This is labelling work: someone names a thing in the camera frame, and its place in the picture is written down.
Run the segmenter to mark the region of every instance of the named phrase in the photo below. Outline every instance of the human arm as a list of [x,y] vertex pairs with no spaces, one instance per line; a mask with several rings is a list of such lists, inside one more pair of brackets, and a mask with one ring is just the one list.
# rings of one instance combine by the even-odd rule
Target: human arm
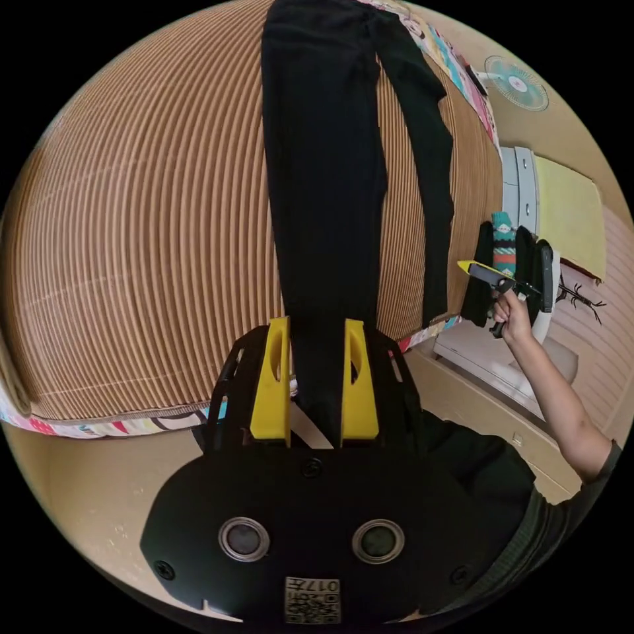
[[562,456],[583,483],[592,482],[610,455],[611,441],[594,426],[581,399],[533,337],[526,304],[513,291],[498,297],[494,319],[504,324],[502,337],[533,388]]

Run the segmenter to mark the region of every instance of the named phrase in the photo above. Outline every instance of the screw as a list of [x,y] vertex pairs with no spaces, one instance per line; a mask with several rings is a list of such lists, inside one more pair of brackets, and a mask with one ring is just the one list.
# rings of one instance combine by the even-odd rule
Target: screw
[[302,465],[302,475],[304,477],[318,477],[322,473],[322,461],[317,458],[310,458]]
[[469,567],[468,566],[458,566],[451,575],[449,575],[449,581],[454,586],[459,586],[464,583],[469,577]]
[[174,569],[166,561],[155,561],[154,570],[157,572],[157,575],[165,579],[165,581],[171,581],[176,576]]

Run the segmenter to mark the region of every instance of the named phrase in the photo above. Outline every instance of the dark sleeve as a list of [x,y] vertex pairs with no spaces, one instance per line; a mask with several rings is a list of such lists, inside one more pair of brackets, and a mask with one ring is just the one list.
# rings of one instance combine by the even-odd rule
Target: dark sleeve
[[569,500],[557,505],[544,505],[543,531],[539,546],[531,557],[530,569],[535,569],[570,536],[583,521],[597,498],[603,492],[614,466],[621,456],[621,448],[612,441],[612,450],[601,471],[593,482],[582,485],[579,492]]

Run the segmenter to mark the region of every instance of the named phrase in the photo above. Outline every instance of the human hand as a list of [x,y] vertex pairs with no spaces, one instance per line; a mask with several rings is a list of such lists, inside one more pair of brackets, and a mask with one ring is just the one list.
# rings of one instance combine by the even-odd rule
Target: human hand
[[521,302],[513,289],[498,295],[493,319],[504,324],[502,338],[508,346],[524,343],[533,337],[526,302]]

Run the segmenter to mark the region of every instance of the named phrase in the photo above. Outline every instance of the yellow paper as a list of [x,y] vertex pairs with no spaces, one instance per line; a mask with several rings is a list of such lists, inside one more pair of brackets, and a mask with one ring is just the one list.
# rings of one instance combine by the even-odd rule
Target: yellow paper
[[540,215],[538,234],[568,260],[606,278],[606,231],[599,190],[586,176],[535,157]]

